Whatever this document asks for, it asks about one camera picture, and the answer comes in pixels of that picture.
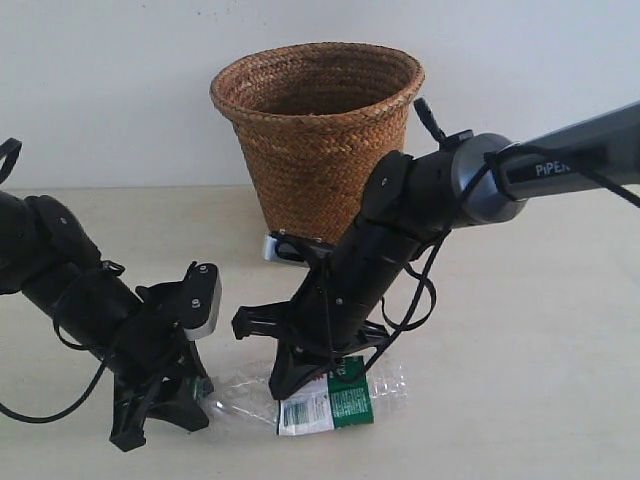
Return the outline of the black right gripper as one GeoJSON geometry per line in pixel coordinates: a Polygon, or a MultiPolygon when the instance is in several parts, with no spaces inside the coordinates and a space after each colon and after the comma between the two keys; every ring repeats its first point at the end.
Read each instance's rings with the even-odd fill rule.
{"type": "Polygon", "coordinates": [[[365,329],[372,310],[423,242],[393,226],[356,219],[335,248],[305,277],[288,301],[241,306],[231,325],[237,340],[271,337],[277,342],[268,386],[274,400],[286,400],[329,369],[327,356],[376,345],[388,334],[365,329]],[[285,341],[299,338],[321,356],[298,352],[285,341]]]}

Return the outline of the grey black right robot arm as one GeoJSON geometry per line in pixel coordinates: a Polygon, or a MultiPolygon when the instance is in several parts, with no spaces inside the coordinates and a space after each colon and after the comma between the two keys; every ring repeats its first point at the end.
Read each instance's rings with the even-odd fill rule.
{"type": "Polygon", "coordinates": [[[415,110],[438,142],[415,157],[398,150],[372,170],[360,206],[339,239],[326,247],[289,234],[280,242],[308,265],[286,301],[243,306],[237,338],[277,342],[268,387],[284,400],[336,371],[344,358],[370,350],[378,360],[396,339],[420,327],[416,306],[400,321],[373,323],[371,312],[413,261],[432,265],[455,230],[513,220],[536,197],[606,189],[631,204],[639,198],[639,106],[632,103],[515,142],[496,133],[444,133],[428,106],[415,110]]]}

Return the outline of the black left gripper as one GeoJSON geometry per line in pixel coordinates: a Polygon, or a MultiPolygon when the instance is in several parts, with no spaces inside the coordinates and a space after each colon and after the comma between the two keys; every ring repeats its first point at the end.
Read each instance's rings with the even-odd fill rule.
{"type": "Polygon", "coordinates": [[[196,343],[178,327],[184,283],[130,290],[106,268],[65,263],[24,285],[24,296],[96,358],[114,350],[107,363],[116,375],[109,441],[122,452],[146,444],[148,417],[186,431],[210,424],[201,399],[214,386],[196,343]]]}

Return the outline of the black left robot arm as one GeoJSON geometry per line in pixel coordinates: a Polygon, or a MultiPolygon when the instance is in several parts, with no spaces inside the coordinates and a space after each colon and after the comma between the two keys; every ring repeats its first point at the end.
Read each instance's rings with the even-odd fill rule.
{"type": "Polygon", "coordinates": [[[1,292],[20,293],[68,348],[113,374],[110,442],[143,446],[155,419],[188,432],[209,425],[200,405],[213,385],[196,342],[217,323],[218,267],[193,261],[177,281],[130,289],[74,214],[49,195],[1,195],[1,292]]]}

